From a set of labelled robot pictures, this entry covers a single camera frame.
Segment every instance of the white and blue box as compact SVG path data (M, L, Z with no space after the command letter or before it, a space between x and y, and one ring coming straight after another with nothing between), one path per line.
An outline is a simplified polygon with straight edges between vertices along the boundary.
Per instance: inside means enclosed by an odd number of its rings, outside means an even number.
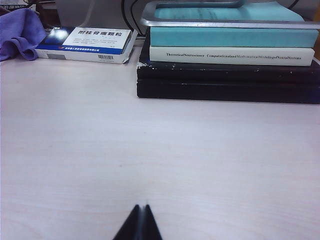
M55 27L36 47L39 58L125 63L137 31L92 27Z

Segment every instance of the purple towel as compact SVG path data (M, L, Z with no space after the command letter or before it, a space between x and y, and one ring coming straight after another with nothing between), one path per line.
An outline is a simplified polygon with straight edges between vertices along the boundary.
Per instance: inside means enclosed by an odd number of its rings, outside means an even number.
M35 60L35 48L45 36L39 17L28 8L0 16L0 61L14 57L18 51L25 59Z

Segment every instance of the book spine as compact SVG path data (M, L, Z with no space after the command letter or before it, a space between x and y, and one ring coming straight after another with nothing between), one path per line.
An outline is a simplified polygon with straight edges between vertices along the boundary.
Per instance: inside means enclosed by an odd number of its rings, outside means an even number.
M312 48L150 46L151 61L176 63L310 66L314 54Z

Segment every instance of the black object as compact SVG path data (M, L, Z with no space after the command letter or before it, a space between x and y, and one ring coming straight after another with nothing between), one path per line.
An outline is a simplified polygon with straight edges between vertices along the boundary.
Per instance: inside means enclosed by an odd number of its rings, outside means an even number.
M135 205L113 240L162 240L149 205Z
M320 103L320 66L155 62L147 34L137 64L140 98Z

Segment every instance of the stack of books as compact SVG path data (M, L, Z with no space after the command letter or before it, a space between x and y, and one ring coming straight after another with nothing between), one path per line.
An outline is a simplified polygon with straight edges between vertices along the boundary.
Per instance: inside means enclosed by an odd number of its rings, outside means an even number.
M172 18L172 8L155 16ZM303 21L277 2L176 8L176 19ZM312 29L151 27L137 63L141 98L320 103Z
M160 8L157 16L170 16ZM240 8L176 9L175 18L245 21L304 21L276 1ZM310 66L317 30L210 27L152 27L150 60L178 63Z

